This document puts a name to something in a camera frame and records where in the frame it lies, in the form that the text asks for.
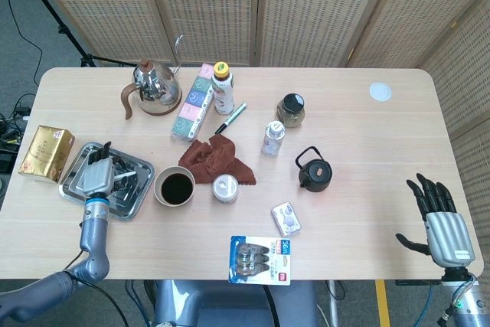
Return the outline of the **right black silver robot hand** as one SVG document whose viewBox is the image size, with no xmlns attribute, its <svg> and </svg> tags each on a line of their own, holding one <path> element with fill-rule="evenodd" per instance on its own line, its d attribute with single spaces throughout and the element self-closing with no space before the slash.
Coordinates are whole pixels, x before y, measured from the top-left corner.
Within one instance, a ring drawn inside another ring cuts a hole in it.
<svg viewBox="0 0 490 327">
<path fill-rule="evenodd" d="M 396 234 L 396 238 L 407 249 L 430 256 L 439 267 L 469 266 L 475 260 L 475 252 L 466 222 L 457 212 L 449 189 L 420 173 L 416 178 L 418 182 L 408 179 L 407 185 L 416 199 L 427 243 L 413 242 L 402 234 Z"/>
</svg>

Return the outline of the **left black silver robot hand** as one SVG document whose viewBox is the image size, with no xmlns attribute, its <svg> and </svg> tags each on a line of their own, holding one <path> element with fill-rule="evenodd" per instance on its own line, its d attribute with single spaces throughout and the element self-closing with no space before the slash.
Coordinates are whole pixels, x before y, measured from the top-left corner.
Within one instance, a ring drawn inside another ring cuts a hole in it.
<svg viewBox="0 0 490 327">
<path fill-rule="evenodd" d="M 107 198 L 114 185 L 113 159 L 109 156 L 111 142 L 92 151 L 83 176 L 83 193 L 87 198 Z"/>
</svg>

